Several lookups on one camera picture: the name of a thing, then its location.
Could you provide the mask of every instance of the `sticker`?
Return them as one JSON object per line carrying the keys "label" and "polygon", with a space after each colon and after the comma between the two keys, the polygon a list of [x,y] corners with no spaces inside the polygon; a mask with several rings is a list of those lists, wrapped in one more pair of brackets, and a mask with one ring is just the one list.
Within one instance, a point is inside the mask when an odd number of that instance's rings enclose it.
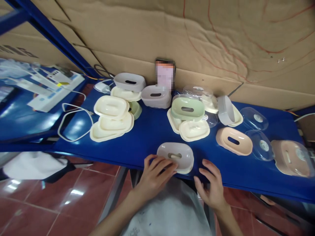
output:
{"label": "sticker", "polygon": [[254,119],[255,119],[256,121],[258,121],[259,123],[263,122],[263,119],[262,119],[262,117],[261,117],[260,115],[255,114],[255,115],[254,115]]}
{"label": "sticker", "polygon": [[202,88],[202,87],[195,86],[195,87],[193,87],[193,88],[196,89],[196,90],[199,90],[199,91],[203,91],[203,88]]}
{"label": "sticker", "polygon": [[262,150],[269,151],[269,145],[266,143],[266,141],[261,140],[259,142],[259,146],[262,148]]}
{"label": "sticker", "polygon": [[204,115],[201,120],[207,120],[208,118],[209,118],[208,115]]}
{"label": "sticker", "polygon": [[305,161],[304,153],[303,153],[303,151],[302,151],[300,148],[297,148],[297,149],[295,150],[295,153],[296,153],[296,155],[298,156],[298,158],[299,158],[301,161]]}

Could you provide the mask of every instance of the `red tile floor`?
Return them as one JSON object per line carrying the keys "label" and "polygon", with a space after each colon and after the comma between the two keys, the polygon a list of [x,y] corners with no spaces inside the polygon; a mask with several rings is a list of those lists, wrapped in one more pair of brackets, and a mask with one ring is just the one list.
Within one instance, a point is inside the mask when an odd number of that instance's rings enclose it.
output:
{"label": "red tile floor", "polygon": [[[82,162],[70,157],[71,162]],[[94,163],[67,173],[42,189],[40,181],[8,180],[0,183],[0,236],[86,236],[97,224],[119,166]],[[130,175],[118,204],[131,190]],[[282,218],[281,212],[265,208],[249,192],[224,188],[244,236],[276,236],[253,217],[292,236],[303,235],[299,228]],[[217,235],[221,235],[217,225]]]}

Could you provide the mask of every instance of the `right hand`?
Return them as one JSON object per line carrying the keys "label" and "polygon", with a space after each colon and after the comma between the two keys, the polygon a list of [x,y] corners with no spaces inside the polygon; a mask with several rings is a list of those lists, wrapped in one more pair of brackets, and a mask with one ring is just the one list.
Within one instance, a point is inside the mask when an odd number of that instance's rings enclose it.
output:
{"label": "right hand", "polygon": [[210,190],[204,189],[203,184],[197,176],[194,176],[196,189],[205,204],[215,211],[224,211],[229,207],[223,196],[223,185],[220,170],[210,161],[203,159],[202,164],[207,167],[212,174],[205,169],[199,168],[199,172],[210,181]]}
{"label": "right hand", "polygon": [[178,164],[170,159],[158,157],[157,155],[149,155],[144,159],[144,170],[137,186],[132,190],[137,196],[136,199],[145,203],[154,198],[176,174],[175,169]]}

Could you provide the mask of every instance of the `finger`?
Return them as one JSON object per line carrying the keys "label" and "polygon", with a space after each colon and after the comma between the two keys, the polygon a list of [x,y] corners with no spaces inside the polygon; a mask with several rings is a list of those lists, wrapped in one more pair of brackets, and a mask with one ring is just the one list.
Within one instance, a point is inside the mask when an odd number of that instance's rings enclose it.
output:
{"label": "finger", "polygon": [[149,168],[149,166],[150,166],[150,160],[153,159],[153,158],[157,158],[157,157],[158,157],[157,155],[153,155],[153,154],[147,156],[147,157],[144,159],[144,168],[145,168],[145,169]]}
{"label": "finger", "polygon": [[163,160],[165,160],[165,158],[164,157],[157,157],[157,158],[155,158],[153,161],[152,161],[152,163],[151,163],[151,165],[150,165],[150,167],[149,167],[149,170],[151,171],[151,170],[153,170],[161,161],[163,161]]}
{"label": "finger", "polygon": [[167,167],[168,165],[170,165],[172,163],[173,163],[173,161],[170,159],[165,159],[165,160],[161,161],[153,170],[155,176],[157,176],[165,167]]}
{"label": "finger", "polygon": [[210,181],[210,183],[214,183],[217,180],[213,174],[205,169],[199,168],[199,172],[204,175]]}
{"label": "finger", "polygon": [[167,180],[167,178],[169,178],[170,176],[172,177],[173,172],[176,170],[177,167],[177,163],[174,163],[170,167],[168,167],[162,174],[160,174],[160,176],[158,177],[158,182],[162,184],[165,180]]}
{"label": "finger", "polygon": [[218,180],[222,181],[220,170],[211,161],[203,159],[202,164],[207,167]]}
{"label": "finger", "polygon": [[199,196],[201,197],[203,201],[205,201],[208,198],[208,195],[203,189],[200,179],[197,176],[194,176],[194,180],[195,180],[195,186],[196,186],[197,192],[199,193]]}

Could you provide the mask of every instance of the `pink soap dish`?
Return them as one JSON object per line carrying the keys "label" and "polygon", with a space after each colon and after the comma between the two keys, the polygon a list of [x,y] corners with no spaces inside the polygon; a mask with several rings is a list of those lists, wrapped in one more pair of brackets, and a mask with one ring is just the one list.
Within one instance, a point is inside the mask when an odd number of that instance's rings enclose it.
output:
{"label": "pink soap dish", "polygon": [[291,140],[273,140],[271,146],[276,167],[283,174],[306,178],[315,175],[308,150],[302,144]]}
{"label": "pink soap dish", "polygon": [[230,127],[219,129],[216,140],[220,146],[239,156],[248,156],[253,150],[252,140],[246,134]]}

